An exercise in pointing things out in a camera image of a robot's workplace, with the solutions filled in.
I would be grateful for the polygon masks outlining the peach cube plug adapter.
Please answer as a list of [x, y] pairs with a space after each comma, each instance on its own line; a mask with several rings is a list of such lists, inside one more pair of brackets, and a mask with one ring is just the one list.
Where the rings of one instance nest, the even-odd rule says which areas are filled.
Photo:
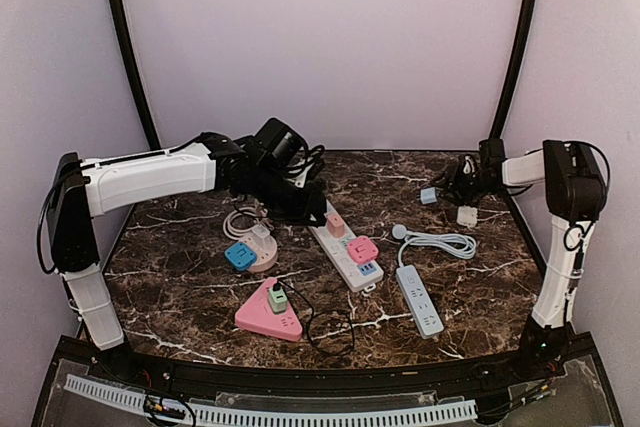
[[342, 238], [346, 232], [345, 222], [337, 213], [327, 215], [326, 228], [329, 234], [336, 239]]

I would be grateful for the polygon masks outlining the white cube plug adapter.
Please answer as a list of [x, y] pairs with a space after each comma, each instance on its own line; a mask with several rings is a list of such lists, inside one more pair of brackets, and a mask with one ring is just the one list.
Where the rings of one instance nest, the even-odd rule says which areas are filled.
[[478, 210], [476, 207], [459, 206], [456, 222], [464, 227], [474, 228], [478, 222]]

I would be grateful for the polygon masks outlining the light blue cube adapter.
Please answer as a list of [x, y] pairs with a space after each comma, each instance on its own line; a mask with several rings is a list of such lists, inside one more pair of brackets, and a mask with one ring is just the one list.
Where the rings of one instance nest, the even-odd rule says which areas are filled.
[[435, 187], [424, 188], [420, 191], [419, 198], [423, 205], [434, 204], [438, 201], [437, 189]]

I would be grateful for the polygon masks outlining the pink square plug adapter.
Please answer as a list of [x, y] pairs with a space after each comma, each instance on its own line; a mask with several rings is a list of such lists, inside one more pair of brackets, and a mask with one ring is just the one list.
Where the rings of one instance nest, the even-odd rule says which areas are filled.
[[357, 265], [364, 265], [375, 261], [379, 255], [379, 249], [367, 236], [359, 236], [347, 244], [347, 252]]

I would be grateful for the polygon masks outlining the white multi-socket power strip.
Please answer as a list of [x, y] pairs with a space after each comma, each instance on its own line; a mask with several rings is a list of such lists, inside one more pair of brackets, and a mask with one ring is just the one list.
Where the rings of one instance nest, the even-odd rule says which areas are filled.
[[[339, 214], [334, 206], [327, 202], [326, 221], [327, 215], [330, 213]], [[354, 293], [371, 292], [375, 289], [376, 284], [383, 279], [384, 272], [377, 262], [378, 257], [375, 261], [364, 265], [357, 265], [350, 258], [347, 252], [347, 244], [359, 236], [352, 231], [345, 220], [344, 222], [346, 232], [339, 239], [333, 238], [329, 234], [326, 225], [323, 227], [310, 227], [310, 231], [349, 289]]]

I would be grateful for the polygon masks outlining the light blue power strip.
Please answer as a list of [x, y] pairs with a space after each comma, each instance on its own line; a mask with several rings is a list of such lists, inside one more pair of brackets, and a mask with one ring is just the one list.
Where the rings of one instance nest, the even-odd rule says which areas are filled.
[[443, 322], [416, 268], [398, 267], [395, 275], [420, 336], [428, 339], [442, 333]]

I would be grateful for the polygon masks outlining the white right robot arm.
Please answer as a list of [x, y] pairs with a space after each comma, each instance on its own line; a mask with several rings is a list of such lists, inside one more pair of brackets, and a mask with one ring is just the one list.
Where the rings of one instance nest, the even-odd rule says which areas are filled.
[[438, 197], [466, 207], [477, 206], [489, 194], [544, 186], [552, 239], [531, 318], [539, 328], [549, 330], [572, 319], [584, 257], [606, 206], [610, 183], [608, 158], [591, 143], [545, 140], [538, 149], [508, 158], [503, 141], [489, 138], [480, 142], [478, 157], [459, 156], [431, 185]]

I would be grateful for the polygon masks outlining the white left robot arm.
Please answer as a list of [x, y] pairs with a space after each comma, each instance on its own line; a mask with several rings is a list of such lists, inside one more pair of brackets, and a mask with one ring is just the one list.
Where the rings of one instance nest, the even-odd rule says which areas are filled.
[[318, 227], [327, 211], [323, 188], [315, 180], [295, 185], [289, 165], [302, 147], [290, 131], [237, 140], [203, 132], [178, 147], [124, 157], [61, 157], [36, 230], [38, 241], [49, 241], [52, 260], [42, 270], [61, 276], [90, 339], [104, 351], [103, 368], [117, 381], [134, 382], [141, 362], [122, 346], [126, 338], [102, 274], [93, 219], [161, 197], [228, 190], [257, 199], [273, 221]]

